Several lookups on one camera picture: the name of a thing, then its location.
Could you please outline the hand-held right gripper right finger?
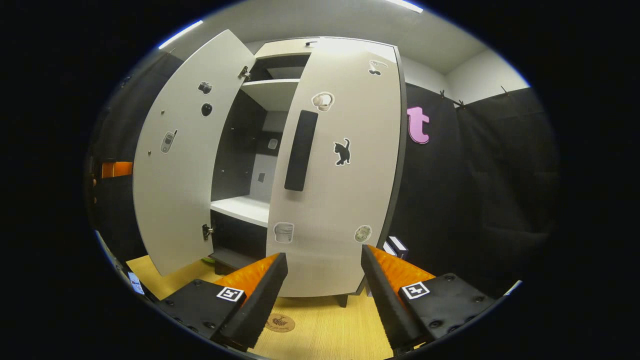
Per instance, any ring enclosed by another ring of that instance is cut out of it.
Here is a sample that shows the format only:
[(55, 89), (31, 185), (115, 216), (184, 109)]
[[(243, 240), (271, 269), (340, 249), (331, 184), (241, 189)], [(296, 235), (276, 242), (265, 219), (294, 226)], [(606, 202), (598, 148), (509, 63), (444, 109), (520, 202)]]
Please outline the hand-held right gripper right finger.
[(454, 273), (435, 276), (369, 244), (361, 268), (394, 353), (408, 353), (464, 328), (495, 299)]

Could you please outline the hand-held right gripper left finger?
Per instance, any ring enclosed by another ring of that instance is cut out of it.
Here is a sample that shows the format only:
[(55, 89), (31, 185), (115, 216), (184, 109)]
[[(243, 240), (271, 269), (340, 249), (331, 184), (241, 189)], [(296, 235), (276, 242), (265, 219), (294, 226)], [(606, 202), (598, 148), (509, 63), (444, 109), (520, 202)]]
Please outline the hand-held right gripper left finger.
[(194, 279), (155, 305), (193, 333), (240, 351), (254, 348), (288, 275), (275, 253), (216, 280)]

